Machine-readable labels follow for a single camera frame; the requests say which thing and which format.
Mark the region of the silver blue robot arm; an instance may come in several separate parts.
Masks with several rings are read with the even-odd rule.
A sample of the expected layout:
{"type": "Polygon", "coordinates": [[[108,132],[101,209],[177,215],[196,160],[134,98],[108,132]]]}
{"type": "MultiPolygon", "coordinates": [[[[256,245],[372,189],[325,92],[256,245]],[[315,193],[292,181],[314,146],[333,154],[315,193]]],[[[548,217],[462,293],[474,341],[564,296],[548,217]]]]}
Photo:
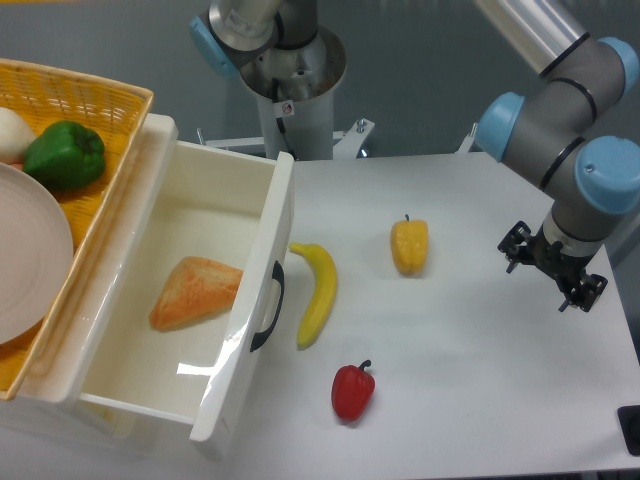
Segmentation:
{"type": "MultiPolygon", "coordinates": [[[[556,1],[481,1],[479,10],[544,80],[533,98],[499,96],[476,145],[553,201],[537,232],[516,224],[499,244],[511,266],[552,278],[566,306],[589,310],[607,281],[586,268],[639,201],[639,148],[585,132],[636,84],[627,43],[593,39],[556,1]]],[[[212,69],[239,75],[259,109],[265,152],[333,158],[333,92],[346,70],[342,43],[313,1],[214,1],[189,25],[212,69]]]]}

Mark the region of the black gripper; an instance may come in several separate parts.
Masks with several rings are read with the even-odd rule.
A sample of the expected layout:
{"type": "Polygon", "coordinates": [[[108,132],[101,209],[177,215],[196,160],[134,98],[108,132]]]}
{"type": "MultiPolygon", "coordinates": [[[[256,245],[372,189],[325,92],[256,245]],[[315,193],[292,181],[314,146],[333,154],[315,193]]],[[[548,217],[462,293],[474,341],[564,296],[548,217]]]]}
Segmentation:
{"type": "Polygon", "coordinates": [[[549,243],[543,234],[534,238],[529,226],[518,221],[498,244],[498,250],[508,261],[507,273],[512,273],[519,265],[534,265],[552,278],[564,301],[559,307],[564,312],[568,307],[589,312],[608,285],[606,277],[583,272],[586,259],[573,257],[562,252],[560,241],[549,243]]]}

